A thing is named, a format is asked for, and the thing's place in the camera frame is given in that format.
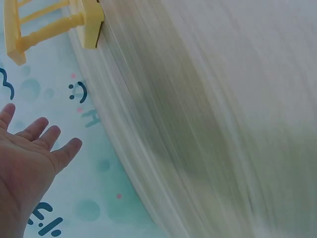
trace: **teal circle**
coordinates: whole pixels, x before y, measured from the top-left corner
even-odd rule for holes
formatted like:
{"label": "teal circle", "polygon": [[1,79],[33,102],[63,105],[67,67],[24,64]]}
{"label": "teal circle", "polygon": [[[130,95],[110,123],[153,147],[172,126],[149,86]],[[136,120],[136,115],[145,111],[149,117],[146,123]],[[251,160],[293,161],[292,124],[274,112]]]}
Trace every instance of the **teal circle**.
{"label": "teal circle", "polygon": [[17,121],[14,124],[14,128],[19,130],[19,131],[24,130],[25,129],[25,124],[22,121]]}
{"label": "teal circle", "polygon": [[39,97],[40,92],[41,87],[38,81],[34,78],[29,78],[21,84],[19,95],[24,101],[32,103]]}
{"label": "teal circle", "polygon": [[92,200],[83,200],[77,203],[75,208],[76,217],[85,222],[93,222],[100,216],[99,205]]}
{"label": "teal circle", "polygon": [[22,76],[24,77],[29,76],[30,72],[31,72],[31,68],[28,65],[24,66],[21,70]]}
{"label": "teal circle", "polygon": [[54,97],[54,90],[51,88],[48,88],[44,91],[44,99],[49,100]]}
{"label": "teal circle", "polygon": [[97,163],[98,172],[107,172],[110,169],[109,160],[101,160]]}

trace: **palm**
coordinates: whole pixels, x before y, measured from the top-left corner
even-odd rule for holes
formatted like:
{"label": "palm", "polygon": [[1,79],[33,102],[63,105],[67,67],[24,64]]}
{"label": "palm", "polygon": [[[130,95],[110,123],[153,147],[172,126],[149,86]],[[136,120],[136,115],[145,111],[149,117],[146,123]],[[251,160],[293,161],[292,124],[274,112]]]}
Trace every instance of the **palm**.
{"label": "palm", "polygon": [[45,118],[37,119],[16,135],[10,134],[6,130],[14,110],[14,105],[9,104],[0,113],[0,199],[10,201],[18,216],[27,220],[55,175],[77,154],[81,141],[72,139],[50,152],[60,130],[52,126],[41,136],[48,125]]}

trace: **play mat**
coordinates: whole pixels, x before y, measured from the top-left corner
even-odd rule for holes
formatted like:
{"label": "play mat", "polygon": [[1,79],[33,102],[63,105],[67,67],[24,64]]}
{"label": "play mat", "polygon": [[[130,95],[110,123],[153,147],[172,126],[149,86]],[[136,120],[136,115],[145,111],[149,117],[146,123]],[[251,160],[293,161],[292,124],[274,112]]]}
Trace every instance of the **play mat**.
{"label": "play mat", "polygon": [[[26,15],[54,1],[33,0]],[[23,25],[29,34],[61,17],[55,11]],[[27,63],[16,66],[6,56],[0,28],[0,74],[10,86],[0,87],[0,107],[12,102],[16,115],[9,132],[16,133],[39,117],[56,124],[62,134],[53,149],[78,137],[82,150],[55,179],[30,217],[25,238],[163,238],[124,171],[98,113],[86,91],[70,40],[62,34],[27,52]]]}

